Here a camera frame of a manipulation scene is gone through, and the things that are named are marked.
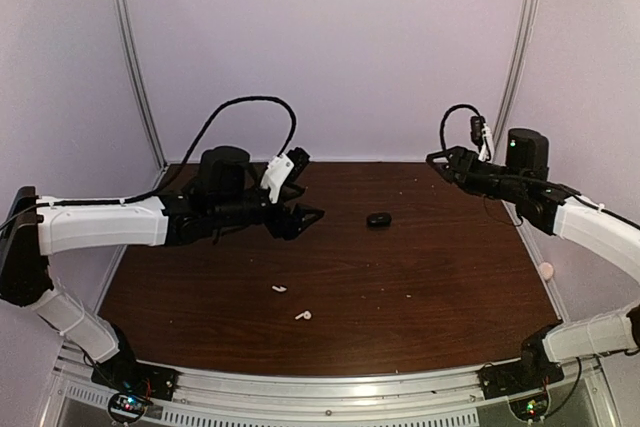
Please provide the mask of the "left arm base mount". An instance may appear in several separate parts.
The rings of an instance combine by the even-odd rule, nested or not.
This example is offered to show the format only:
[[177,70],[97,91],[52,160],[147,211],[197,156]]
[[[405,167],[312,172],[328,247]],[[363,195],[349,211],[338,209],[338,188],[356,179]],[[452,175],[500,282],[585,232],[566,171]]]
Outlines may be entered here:
[[116,374],[105,366],[92,368],[91,381],[113,390],[107,400],[107,414],[120,425],[140,421],[159,412],[158,401],[171,401],[177,386],[175,369],[137,363],[131,375]]

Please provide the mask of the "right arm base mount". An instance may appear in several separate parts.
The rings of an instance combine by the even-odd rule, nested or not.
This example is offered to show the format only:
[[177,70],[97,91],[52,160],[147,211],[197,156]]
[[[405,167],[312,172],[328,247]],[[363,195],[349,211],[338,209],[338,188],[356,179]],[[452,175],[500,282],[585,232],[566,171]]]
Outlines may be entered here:
[[550,412],[549,387],[564,380],[557,365],[530,370],[522,361],[487,363],[477,371],[485,400],[505,398],[512,414],[520,421],[541,421]]

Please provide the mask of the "white round charging case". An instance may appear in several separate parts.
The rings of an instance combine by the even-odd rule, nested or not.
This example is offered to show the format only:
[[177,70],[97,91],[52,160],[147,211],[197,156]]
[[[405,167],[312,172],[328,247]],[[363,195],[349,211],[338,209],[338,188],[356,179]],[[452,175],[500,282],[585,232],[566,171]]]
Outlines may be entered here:
[[555,273],[553,265],[549,262],[540,263],[538,266],[538,271],[545,282],[549,282],[554,277]]

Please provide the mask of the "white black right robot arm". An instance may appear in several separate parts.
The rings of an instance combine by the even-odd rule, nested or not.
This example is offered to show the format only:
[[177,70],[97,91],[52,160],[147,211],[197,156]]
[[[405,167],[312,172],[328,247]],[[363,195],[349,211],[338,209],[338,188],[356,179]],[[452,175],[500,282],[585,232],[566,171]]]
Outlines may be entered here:
[[[461,146],[431,153],[426,162],[462,191],[513,204],[517,216],[532,227],[595,253],[637,280],[638,224],[574,188],[549,181],[548,156],[545,136],[512,128],[502,165]],[[528,354],[514,364],[512,377],[526,389],[550,373],[551,363],[596,354],[634,355],[639,351],[639,304],[546,327],[525,341],[523,349]]]

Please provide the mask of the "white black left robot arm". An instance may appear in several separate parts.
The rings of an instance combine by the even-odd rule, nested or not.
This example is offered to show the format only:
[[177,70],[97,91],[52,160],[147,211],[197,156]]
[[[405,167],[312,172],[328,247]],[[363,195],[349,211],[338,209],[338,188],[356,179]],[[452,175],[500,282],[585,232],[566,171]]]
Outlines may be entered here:
[[263,225],[275,239],[294,240],[321,220],[321,209],[289,201],[309,164],[302,148],[279,154],[257,173],[243,149],[205,151],[195,176],[179,191],[140,200],[40,197],[19,189],[1,226],[1,298],[28,307],[76,343],[123,391],[137,389],[144,371],[115,326],[90,312],[49,275],[49,258],[85,248],[174,247]]

